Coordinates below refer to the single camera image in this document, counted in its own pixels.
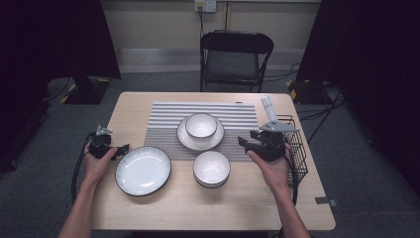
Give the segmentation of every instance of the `person's right hand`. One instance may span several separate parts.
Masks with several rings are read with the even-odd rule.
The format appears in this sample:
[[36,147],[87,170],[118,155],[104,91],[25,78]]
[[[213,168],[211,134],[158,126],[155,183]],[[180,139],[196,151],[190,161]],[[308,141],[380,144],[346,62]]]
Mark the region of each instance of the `person's right hand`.
[[[290,146],[286,144],[286,147],[286,156],[290,159]],[[288,189],[289,165],[284,158],[266,162],[253,151],[247,151],[247,155],[260,167],[265,183],[272,192]]]

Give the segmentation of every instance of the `placemat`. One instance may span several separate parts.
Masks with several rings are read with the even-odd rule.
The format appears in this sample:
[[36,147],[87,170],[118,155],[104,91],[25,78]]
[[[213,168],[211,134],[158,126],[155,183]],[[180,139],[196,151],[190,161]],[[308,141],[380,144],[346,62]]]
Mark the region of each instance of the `placemat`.
[[176,135],[179,123],[194,113],[208,113],[223,124],[225,135],[222,141],[209,151],[225,155],[229,161],[250,161],[238,136],[250,139],[250,131],[259,128],[256,108],[246,103],[207,102],[154,102],[146,133],[145,146],[158,147],[171,160],[193,161],[203,151],[193,151],[183,146]]

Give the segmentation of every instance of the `black wire rack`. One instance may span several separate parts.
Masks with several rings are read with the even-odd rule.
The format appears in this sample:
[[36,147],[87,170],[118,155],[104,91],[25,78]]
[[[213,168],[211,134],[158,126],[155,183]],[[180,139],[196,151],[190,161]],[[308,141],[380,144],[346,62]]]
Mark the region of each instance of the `black wire rack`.
[[[289,115],[277,115],[277,120],[283,124],[296,127],[293,116]],[[290,145],[290,161],[294,166],[294,169],[297,173],[297,183],[303,180],[303,178],[308,174],[308,168],[306,166],[306,152],[303,146],[302,137],[300,136],[300,131],[298,132],[284,132],[284,137],[287,139],[288,144]],[[289,185],[292,185],[292,176],[289,174]]]

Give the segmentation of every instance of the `person's left arm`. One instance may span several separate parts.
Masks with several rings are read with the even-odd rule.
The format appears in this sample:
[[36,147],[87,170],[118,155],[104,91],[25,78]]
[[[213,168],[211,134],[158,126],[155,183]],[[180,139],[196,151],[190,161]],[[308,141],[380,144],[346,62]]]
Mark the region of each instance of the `person's left arm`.
[[102,159],[96,159],[85,148],[85,163],[86,173],[85,178],[80,186],[77,199],[70,210],[64,225],[59,232],[58,237],[90,237],[91,235],[91,209],[93,195],[95,193],[96,185],[101,180],[107,165],[117,148],[111,148]]

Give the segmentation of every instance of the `table top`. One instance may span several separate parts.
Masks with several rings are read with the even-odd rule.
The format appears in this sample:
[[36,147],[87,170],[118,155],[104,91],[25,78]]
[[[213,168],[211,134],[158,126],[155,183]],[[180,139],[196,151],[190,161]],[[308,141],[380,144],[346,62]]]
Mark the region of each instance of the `table top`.
[[[120,95],[108,128],[112,146],[145,142],[154,101],[244,102],[256,107],[259,125],[268,121],[261,103],[263,93],[124,92]],[[271,94],[277,114],[291,115],[301,128],[287,94]],[[317,204],[325,191],[303,131],[308,174],[299,185],[296,208],[308,230],[335,227],[329,204]],[[274,197],[253,162],[231,162],[227,182],[217,188],[201,186],[193,176],[192,161],[172,161],[169,180],[159,191],[143,197],[129,196],[118,188],[115,171],[121,159],[110,162],[93,201],[92,228],[114,230],[279,230]]]

